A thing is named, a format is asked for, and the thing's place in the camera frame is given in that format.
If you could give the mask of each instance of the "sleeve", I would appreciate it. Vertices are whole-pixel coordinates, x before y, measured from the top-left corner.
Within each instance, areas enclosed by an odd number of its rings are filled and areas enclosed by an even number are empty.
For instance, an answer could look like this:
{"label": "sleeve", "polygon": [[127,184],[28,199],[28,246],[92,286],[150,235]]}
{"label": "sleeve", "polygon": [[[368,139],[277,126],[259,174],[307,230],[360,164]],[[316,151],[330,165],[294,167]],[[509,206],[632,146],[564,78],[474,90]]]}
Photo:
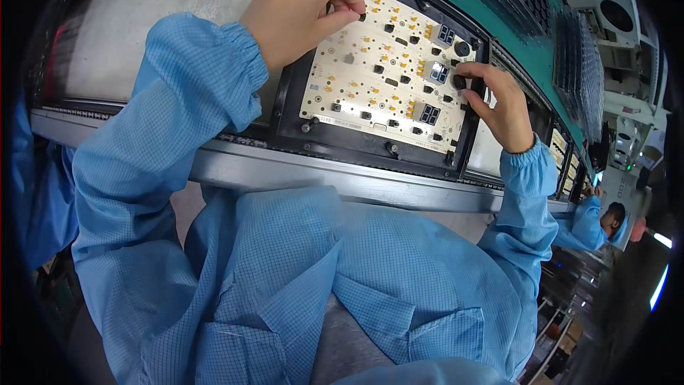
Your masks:
{"label": "sleeve", "polygon": [[572,219],[559,219],[560,229],[553,244],[585,252],[597,251],[608,239],[599,221],[600,209],[601,201],[595,195],[582,201]]}
{"label": "sleeve", "polygon": [[503,150],[500,168],[505,184],[501,211],[477,246],[506,274],[520,297],[523,314],[531,314],[539,292],[540,263],[551,258],[551,242],[558,231],[546,205],[556,190],[555,161],[535,135],[534,147],[525,153],[511,155]]}
{"label": "sleeve", "polygon": [[209,297],[196,291],[209,260],[198,277],[178,243],[169,197],[185,186],[195,150],[259,116],[253,93],[267,78],[242,25],[171,15],[150,29],[128,105],[76,152],[73,258],[119,382],[155,368],[141,360],[145,345],[172,328],[167,369],[176,379],[185,369]]}

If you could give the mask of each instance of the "white pcb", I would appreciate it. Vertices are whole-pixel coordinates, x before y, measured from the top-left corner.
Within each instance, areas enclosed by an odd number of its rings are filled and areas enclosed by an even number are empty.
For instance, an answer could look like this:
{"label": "white pcb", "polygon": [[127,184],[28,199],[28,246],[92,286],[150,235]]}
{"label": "white pcb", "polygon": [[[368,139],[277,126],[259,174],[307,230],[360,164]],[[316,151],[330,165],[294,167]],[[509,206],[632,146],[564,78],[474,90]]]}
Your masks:
{"label": "white pcb", "polygon": [[[300,117],[318,117],[327,124],[441,153],[455,150],[451,142],[458,140],[461,131],[465,99],[451,79],[451,60],[474,61],[475,51],[468,45],[468,54],[458,56],[455,49],[463,42],[458,36],[448,49],[433,43],[431,29],[437,29],[439,23],[405,4],[396,0],[365,2],[365,21],[349,24],[316,49]],[[430,79],[425,64],[431,61],[449,68],[443,84]],[[376,65],[382,66],[381,73]]]}

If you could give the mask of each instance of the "gray surface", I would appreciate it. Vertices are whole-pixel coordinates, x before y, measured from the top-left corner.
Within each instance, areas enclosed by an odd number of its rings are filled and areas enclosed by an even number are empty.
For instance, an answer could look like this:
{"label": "gray surface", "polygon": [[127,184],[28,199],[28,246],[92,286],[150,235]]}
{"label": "gray surface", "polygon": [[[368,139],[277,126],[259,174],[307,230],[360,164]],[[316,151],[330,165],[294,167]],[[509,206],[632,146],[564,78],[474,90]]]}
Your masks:
{"label": "gray surface", "polygon": [[[172,13],[188,11],[222,25],[237,21],[252,0],[84,0],[72,5],[55,51],[67,97],[127,102],[150,28]],[[267,122],[276,98],[280,69],[258,91]]]}
{"label": "gray surface", "polygon": [[[31,128],[47,139],[78,147],[104,121],[54,111],[31,112]],[[244,191],[335,186],[347,201],[408,210],[496,212],[503,192],[395,171],[210,140],[195,154],[190,180]],[[548,201],[549,211],[573,204]]]}

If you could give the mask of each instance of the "metal rail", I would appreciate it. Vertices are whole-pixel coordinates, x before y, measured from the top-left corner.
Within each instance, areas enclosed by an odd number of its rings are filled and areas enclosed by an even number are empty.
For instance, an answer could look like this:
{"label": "metal rail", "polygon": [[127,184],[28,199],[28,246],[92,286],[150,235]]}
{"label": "metal rail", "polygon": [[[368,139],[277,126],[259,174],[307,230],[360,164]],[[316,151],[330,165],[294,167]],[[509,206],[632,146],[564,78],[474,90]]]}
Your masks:
{"label": "metal rail", "polygon": [[[77,148],[106,121],[33,109],[33,132]],[[497,212],[503,192],[396,171],[312,158],[213,139],[195,154],[190,180],[244,191],[331,185],[346,200],[408,210]],[[549,200],[550,212],[575,205]]]}

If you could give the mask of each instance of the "blue anti-static smock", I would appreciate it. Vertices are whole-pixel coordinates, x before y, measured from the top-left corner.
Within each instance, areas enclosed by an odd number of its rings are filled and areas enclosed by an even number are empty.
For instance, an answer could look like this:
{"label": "blue anti-static smock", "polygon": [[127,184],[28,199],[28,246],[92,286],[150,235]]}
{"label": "blue anti-static smock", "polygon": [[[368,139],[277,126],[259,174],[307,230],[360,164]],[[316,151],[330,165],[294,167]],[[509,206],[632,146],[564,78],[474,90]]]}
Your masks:
{"label": "blue anti-static smock", "polygon": [[451,357],[432,364],[437,383],[473,369],[515,378],[558,228],[546,207],[555,163],[538,139],[501,154],[503,205],[478,246],[327,186],[212,188],[181,249],[169,196],[197,148],[259,116],[267,77],[240,24],[164,18],[130,103],[77,150],[73,257],[116,379],[307,384],[331,293],[395,363]]}
{"label": "blue anti-static smock", "polygon": [[627,219],[622,221],[618,232],[608,238],[601,227],[600,210],[601,201],[597,196],[592,195],[577,206],[575,214],[571,217],[565,218],[566,215],[562,218],[561,216],[556,217],[558,235],[553,240],[553,244],[558,247],[595,252],[606,241],[611,244],[619,243],[625,235]]}

